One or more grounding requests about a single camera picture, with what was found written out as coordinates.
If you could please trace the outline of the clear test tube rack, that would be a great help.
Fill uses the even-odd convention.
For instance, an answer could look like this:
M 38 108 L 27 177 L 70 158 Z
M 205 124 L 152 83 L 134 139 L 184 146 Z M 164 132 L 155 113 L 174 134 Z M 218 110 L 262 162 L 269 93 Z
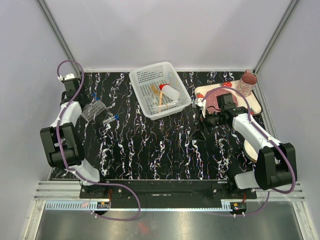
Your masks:
M 96 101 L 96 99 L 94 99 L 90 104 L 84 107 L 81 116 L 87 122 L 90 122 L 105 109 L 106 105 L 101 100 Z

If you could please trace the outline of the bundle of plastic pipettes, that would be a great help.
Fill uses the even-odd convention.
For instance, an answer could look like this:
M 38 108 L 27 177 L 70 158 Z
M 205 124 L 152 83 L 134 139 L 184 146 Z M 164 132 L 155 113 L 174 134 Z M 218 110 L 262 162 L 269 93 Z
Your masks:
M 162 112 L 162 111 L 165 111 L 165 110 L 169 110 L 169 109 L 172 109 L 172 108 L 175 108 L 175 107 L 178 107 L 180 105 L 180 102 L 177 100 L 177 101 L 171 101 L 171 102 L 168 102 L 168 103 L 162 103 L 161 105 L 154 105 L 151 107 L 151 112 Z

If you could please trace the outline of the wash bottle red cap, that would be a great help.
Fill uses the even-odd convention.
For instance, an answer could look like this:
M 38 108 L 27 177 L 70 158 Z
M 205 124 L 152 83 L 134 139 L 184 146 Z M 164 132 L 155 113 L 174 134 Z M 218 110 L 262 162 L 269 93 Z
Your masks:
M 169 84 L 160 84 L 159 89 L 162 94 L 170 98 L 172 101 L 177 101 L 180 97 L 180 92 L 172 88 Z

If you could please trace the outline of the wooden test tube clamp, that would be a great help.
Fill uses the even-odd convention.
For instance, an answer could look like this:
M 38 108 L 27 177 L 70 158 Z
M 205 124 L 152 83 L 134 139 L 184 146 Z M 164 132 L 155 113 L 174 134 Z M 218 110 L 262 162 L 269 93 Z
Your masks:
M 159 106 L 162 105 L 162 99 L 163 99 L 163 92 L 162 90 L 159 92 Z

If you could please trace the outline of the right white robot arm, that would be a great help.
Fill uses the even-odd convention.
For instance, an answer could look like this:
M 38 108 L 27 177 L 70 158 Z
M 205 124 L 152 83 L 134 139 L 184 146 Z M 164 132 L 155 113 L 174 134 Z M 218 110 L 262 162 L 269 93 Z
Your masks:
M 236 174 L 227 185 L 228 195 L 239 198 L 245 189 L 275 190 L 291 185 L 293 191 L 297 181 L 296 152 L 291 143 L 282 143 L 266 132 L 250 115 L 247 108 L 237 106 L 230 93 L 217 97 L 219 112 L 209 113 L 206 100 L 197 98 L 193 105 L 198 110 L 196 131 L 192 137 L 204 139 L 204 130 L 229 125 L 251 145 L 257 154 L 254 170 Z

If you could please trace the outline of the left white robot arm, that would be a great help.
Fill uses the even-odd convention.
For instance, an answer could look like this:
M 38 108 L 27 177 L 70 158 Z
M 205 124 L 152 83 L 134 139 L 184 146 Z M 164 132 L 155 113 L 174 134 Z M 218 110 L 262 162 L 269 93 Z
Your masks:
M 60 80 L 65 87 L 61 95 L 60 112 L 49 127 L 40 130 L 47 162 L 52 168 L 76 176 L 84 194 L 103 198 L 108 193 L 108 186 L 100 181 L 100 172 L 85 159 L 85 150 L 76 131 L 85 100 L 81 81 L 72 73 Z

